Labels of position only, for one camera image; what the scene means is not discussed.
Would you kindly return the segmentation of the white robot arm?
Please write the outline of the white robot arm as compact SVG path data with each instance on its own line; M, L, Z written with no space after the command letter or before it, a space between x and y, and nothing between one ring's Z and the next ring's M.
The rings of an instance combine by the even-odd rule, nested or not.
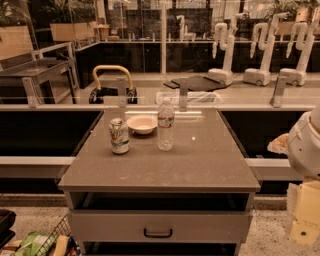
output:
M290 240L313 245L320 234L320 106L305 112L288 133L271 141L267 150L285 154L290 167L303 176L287 189Z

